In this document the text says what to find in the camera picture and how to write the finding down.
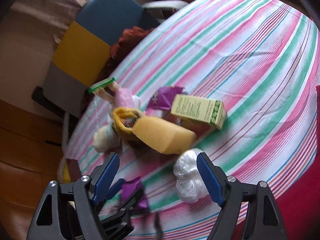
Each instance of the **blue gripper pad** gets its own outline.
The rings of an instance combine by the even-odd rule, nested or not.
[[[221,207],[224,204],[224,199],[222,197],[222,187],[218,182],[216,176],[213,174],[210,166],[201,154],[197,156],[197,168],[212,201],[217,203]]]
[[[105,200],[106,196],[108,195],[111,183],[117,174],[119,166],[119,155],[115,154],[109,161],[108,165],[106,166],[105,170],[102,172],[102,175],[96,183],[94,189],[94,197],[92,198],[92,202],[94,205],[98,205],[101,201]]]

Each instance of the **crumpled plastic bag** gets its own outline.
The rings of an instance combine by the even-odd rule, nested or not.
[[[173,166],[173,173],[177,177],[178,196],[183,202],[194,203],[209,194],[196,164],[197,156],[201,152],[198,148],[187,150]]]

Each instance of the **yellow sponge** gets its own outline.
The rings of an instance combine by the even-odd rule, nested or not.
[[[132,131],[137,138],[162,154],[182,154],[196,139],[194,132],[155,116],[139,118]]]

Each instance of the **yellow chair panel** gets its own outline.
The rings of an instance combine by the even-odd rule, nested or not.
[[[109,58],[110,46],[73,22],[65,33],[53,63],[90,87]]]

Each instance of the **white chair armrest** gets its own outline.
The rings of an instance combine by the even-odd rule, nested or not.
[[[154,1],[147,2],[142,5],[144,9],[176,9],[180,10],[187,6],[188,3],[180,0],[166,0],[166,1]]]

